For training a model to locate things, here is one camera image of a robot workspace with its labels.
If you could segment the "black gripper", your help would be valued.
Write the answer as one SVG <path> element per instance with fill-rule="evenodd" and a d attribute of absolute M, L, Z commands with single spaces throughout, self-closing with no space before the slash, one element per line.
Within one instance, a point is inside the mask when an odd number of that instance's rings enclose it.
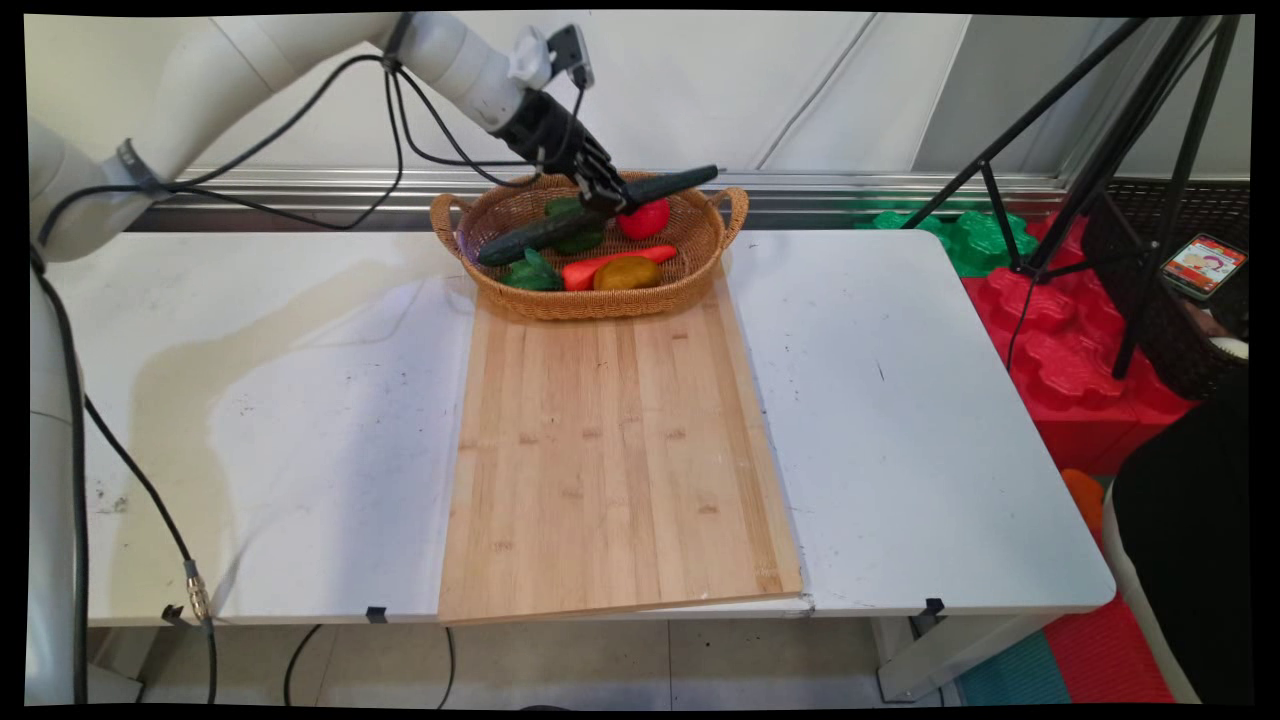
<path fill-rule="evenodd" d="M 534 168 L 534 174 L 516 182 L 497 181 L 506 188 L 522 188 L 541 176 L 568 177 L 579 187 L 579 204 L 602 217 L 631 210 L 632 196 L 611 155 L 579 119 L 586 92 L 577 91 L 573 108 L 566 109 L 545 91 L 527 91 L 515 114 L 495 137 Z"/>

